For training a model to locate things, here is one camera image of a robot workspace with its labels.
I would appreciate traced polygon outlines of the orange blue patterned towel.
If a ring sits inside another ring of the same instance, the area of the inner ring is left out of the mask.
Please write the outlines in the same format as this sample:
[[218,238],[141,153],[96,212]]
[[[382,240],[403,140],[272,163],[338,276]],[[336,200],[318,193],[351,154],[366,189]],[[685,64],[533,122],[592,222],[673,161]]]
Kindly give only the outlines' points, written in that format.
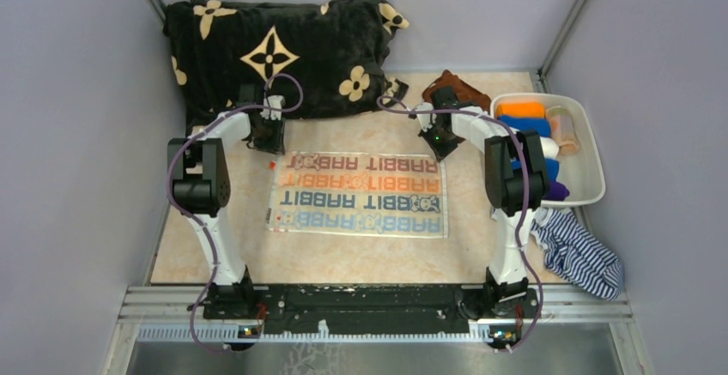
[[290,152],[278,159],[272,232],[444,239],[446,172],[426,154]]

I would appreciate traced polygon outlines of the orange polka dot towel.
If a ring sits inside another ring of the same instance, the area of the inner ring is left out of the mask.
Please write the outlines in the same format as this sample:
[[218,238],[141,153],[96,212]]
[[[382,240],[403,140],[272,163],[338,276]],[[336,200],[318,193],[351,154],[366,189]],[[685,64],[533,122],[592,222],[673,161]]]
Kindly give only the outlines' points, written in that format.
[[559,147],[561,155],[573,155],[579,151],[579,140],[574,127],[573,116],[563,106],[552,106],[545,111],[551,128],[551,138]]

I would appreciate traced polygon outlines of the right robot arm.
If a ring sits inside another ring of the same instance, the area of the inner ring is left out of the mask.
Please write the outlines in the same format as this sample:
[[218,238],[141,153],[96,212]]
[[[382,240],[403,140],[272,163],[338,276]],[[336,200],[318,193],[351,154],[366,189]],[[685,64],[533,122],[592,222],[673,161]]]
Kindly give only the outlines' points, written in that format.
[[473,304],[479,315],[511,316],[537,305],[529,289],[525,245],[531,221],[550,188],[541,137],[534,130],[507,126],[472,102],[459,101],[450,87],[434,90],[413,116],[436,160],[444,160],[462,142],[483,154],[485,191],[498,233],[484,294]]

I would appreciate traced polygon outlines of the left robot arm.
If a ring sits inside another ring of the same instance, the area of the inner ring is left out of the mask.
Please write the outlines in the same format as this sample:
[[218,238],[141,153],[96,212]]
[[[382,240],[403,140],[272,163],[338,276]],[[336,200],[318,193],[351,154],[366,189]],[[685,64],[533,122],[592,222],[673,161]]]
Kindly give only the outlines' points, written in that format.
[[167,145],[167,198],[191,224],[210,270],[195,304],[206,319],[253,318],[257,313],[258,296],[227,212],[232,186],[226,153],[251,140],[255,129],[271,126],[279,135],[286,100],[256,86],[243,87],[240,94],[243,100],[234,109]]

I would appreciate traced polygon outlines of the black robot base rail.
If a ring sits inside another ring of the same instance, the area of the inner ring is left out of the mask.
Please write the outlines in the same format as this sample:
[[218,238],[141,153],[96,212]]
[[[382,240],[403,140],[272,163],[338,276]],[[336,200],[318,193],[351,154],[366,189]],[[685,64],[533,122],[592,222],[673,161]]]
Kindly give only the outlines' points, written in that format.
[[485,284],[213,285],[207,320],[240,320],[246,342],[475,342],[514,347],[542,302],[498,300]]

